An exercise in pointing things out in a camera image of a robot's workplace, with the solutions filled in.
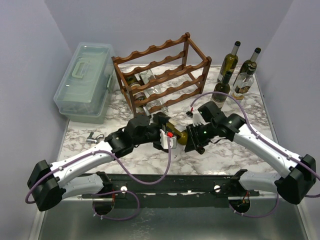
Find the dark green wine bottle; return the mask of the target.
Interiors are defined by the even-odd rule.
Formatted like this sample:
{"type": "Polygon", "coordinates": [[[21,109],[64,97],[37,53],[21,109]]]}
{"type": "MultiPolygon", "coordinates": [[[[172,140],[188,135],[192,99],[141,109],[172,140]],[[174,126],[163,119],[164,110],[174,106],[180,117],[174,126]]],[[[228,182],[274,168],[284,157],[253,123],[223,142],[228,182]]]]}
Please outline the dark green wine bottle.
{"type": "Polygon", "coordinates": [[[176,138],[177,142],[180,145],[185,146],[188,141],[188,133],[185,126],[182,126],[181,124],[177,123],[176,121],[169,119],[166,123],[167,131],[172,132],[176,138]]]}
{"type": "Polygon", "coordinates": [[[214,88],[214,92],[211,95],[211,100],[217,105],[219,109],[221,109],[227,99],[227,96],[224,94],[229,94],[230,92],[230,79],[232,77],[232,72],[231,71],[226,71],[224,77],[222,78],[221,81],[219,81],[214,88]]]}

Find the green bottle brown label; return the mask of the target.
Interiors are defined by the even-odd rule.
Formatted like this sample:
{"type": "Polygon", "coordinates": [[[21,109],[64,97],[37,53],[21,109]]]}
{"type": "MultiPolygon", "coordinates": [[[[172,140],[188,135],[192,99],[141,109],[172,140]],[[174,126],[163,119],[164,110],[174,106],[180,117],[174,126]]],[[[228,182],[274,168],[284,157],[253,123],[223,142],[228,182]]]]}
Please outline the green bottle brown label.
{"type": "MultiPolygon", "coordinates": [[[[140,87],[141,86],[135,75],[128,76],[125,79],[126,79],[126,82],[129,87],[140,87]]],[[[143,91],[133,93],[132,96],[135,101],[143,101],[143,100],[147,99],[147,97],[143,91]]],[[[143,110],[143,112],[145,113],[146,116],[148,116],[149,119],[151,118],[151,114],[150,114],[146,104],[141,105],[139,108],[141,108],[143,110]]]]}

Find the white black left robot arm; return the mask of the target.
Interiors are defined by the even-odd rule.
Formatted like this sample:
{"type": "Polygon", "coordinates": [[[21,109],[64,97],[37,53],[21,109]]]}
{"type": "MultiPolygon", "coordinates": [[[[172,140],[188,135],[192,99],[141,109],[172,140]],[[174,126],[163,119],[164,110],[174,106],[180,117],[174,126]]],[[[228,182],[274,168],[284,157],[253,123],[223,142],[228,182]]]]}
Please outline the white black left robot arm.
{"type": "Polygon", "coordinates": [[[62,200],[79,195],[107,197],[111,185],[101,173],[84,174],[100,165],[119,161],[135,147],[153,143],[157,149],[170,152],[177,146],[177,138],[163,127],[151,123],[143,114],[130,119],[127,125],[109,134],[92,148],[68,159],[47,163],[38,162],[27,181],[27,204],[36,204],[39,211],[55,207],[62,200]]]}

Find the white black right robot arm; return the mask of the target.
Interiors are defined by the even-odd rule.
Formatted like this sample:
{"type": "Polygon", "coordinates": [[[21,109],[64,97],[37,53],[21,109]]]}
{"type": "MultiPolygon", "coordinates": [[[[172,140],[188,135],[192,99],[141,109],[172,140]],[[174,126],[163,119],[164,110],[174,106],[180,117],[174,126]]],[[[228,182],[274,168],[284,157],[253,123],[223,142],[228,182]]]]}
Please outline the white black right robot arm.
{"type": "Polygon", "coordinates": [[[312,156],[300,156],[278,145],[240,115],[226,116],[212,101],[186,114],[192,118],[192,124],[186,127],[185,152],[203,154],[213,138],[221,137],[250,150],[275,170],[274,173],[239,171],[236,180],[230,183],[234,195],[261,190],[277,193],[287,202],[298,205],[316,183],[316,160],[312,156]]]}

